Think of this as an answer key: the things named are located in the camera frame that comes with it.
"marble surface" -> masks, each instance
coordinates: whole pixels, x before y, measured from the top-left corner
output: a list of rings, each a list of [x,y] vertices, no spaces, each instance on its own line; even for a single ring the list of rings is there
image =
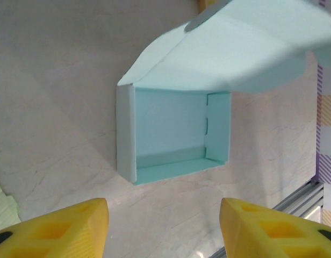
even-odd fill
[[[194,0],[0,0],[0,184],[26,220],[105,197],[104,257],[209,257],[223,197],[272,207],[314,174],[316,63],[233,94],[231,161],[134,187],[115,171],[116,83]]]

